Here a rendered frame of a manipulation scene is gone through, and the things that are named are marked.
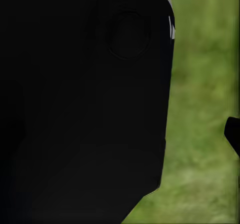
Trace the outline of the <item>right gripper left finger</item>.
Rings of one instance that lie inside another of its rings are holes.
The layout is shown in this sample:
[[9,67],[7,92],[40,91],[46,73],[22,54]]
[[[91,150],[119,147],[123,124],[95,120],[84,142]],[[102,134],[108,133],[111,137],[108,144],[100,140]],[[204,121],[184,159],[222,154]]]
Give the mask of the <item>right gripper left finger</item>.
[[0,122],[0,177],[26,136],[21,117]]

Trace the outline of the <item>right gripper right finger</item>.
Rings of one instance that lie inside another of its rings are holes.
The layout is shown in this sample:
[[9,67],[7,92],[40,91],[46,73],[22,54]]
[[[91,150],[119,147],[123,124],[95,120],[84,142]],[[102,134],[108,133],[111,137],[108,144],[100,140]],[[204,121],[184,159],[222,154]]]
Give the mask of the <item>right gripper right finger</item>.
[[240,119],[228,117],[224,135],[240,157]]

